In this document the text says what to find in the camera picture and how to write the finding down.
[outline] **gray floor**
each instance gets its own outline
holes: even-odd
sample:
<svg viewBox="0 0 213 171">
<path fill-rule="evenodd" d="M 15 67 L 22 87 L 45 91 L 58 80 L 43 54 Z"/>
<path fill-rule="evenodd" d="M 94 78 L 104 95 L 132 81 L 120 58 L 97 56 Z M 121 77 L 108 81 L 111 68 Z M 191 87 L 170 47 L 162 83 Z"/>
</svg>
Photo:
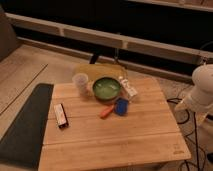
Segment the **gray floor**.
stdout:
<svg viewBox="0 0 213 171">
<path fill-rule="evenodd" d="M 71 82 L 74 67 L 79 63 L 88 63 L 69 55 L 52 51 L 42 50 L 32 46 L 22 45 L 13 54 L 0 63 L 0 138 L 15 118 L 16 114 L 24 104 L 25 100 L 38 83 L 66 83 Z M 128 71 L 129 77 L 150 77 L 151 75 Z M 188 84 L 171 81 L 156 77 L 166 98 L 180 97 L 191 89 Z M 184 117 L 184 114 L 175 114 L 177 119 Z M 180 125 L 183 134 L 193 130 L 193 121 Z M 213 152 L 213 122 L 206 120 L 198 129 L 199 143 L 202 148 Z M 192 152 L 191 161 L 195 162 L 194 145 L 187 141 Z M 202 164 L 204 156 L 200 153 Z M 170 162 L 155 169 L 160 171 L 176 171 L 182 161 Z M 0 171 L 23 171 L 26 168 L 18 168 L 0 164 Z M 122 170 L 141 170 L 140 168 Z M 213 165 L 206 161 L 205 171 L 213 170 Z"/>
</svg>

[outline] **bowl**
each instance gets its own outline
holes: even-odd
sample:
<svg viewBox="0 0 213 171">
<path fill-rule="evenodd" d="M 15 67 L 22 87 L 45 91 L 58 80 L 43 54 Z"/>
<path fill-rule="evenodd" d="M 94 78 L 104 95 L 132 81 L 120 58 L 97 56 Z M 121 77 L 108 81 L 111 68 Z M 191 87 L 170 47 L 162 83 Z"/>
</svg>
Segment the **bowl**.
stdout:
<svg viewBox="0 0 213 171">
<path fill-rule="evenodd" d="M 121 85 L 114 78 L 103 77 L 94 82 L 93 92 L 95 97 L 99 100 L 113 100 L 119 96 L 121 92 Z"/>
</svg>

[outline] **wooden table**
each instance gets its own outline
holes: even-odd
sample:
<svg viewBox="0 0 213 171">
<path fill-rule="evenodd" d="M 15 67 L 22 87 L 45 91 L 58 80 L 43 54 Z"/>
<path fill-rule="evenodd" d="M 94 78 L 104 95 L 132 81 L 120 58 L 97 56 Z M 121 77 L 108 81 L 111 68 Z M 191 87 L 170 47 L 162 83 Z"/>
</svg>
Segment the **wooden table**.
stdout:
<svg viewBox="0 0 213 171">
<path fill-rule="evenodd" d="M 39 170 L 93 170 L 183 160 L 190 152 L 158 82 L 131 81 L 139 95 L 128 114 L 98 117 L 106 108 L 91 94 L 79 97 L 72 83 L 56 84 L 52 95 Z M 62 103 L 70 123 L 60 130 L 53 105 Z"/>
</svg>

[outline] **clear cup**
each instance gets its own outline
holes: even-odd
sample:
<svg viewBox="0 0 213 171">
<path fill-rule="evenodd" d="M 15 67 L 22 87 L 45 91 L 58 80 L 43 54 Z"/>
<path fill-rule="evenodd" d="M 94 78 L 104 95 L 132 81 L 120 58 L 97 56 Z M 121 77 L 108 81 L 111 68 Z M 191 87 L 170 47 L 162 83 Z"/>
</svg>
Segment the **clear cup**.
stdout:
<svg viewBox="0 0 213 171">
<path fill-rule="evenodd" d="M 85 73 L 77 73 L 72 77 L 72 81 L 78 89 L 78 93 L 81 96 L 85 96 L 88 93 L 87 84 L 88 84 L 88 75 Z"/>
</svg>

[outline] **black object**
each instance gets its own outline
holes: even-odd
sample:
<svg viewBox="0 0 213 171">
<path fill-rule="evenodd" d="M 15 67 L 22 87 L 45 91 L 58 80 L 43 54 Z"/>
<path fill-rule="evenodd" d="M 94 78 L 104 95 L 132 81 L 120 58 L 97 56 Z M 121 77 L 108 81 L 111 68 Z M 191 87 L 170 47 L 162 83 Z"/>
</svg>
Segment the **black object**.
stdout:
<svg viewBox="0 0 213 171">
<path fill-rule="evenodd" d="M 53 85 L 38 84 L 0 141 L 0 162 L 37 168 Z"/>
<path fill-rule="evenodd" d="M 207 154 L 208 160 L 213 164 L 213 152 Z"/>
<path fill-rule="evenodd" d="M 96 63 L 96 61 L 98 60 L 98 58 L 99 58 L 99 56 L 100 56 L 100 54 L 99 53 L 94 53 L 93 54 L 93 56 L 91 57 L 91 59 L 90 59 L 90 64 L 95 64 Z"/>
<path fill-rule="evenodd" d="M 206 116 L 206 118 L 209 119 L 209 120 L 211 120 L 211 121 L 213 121 L 213 115 L 209 114 L 209 115 Z"/>
</svg>

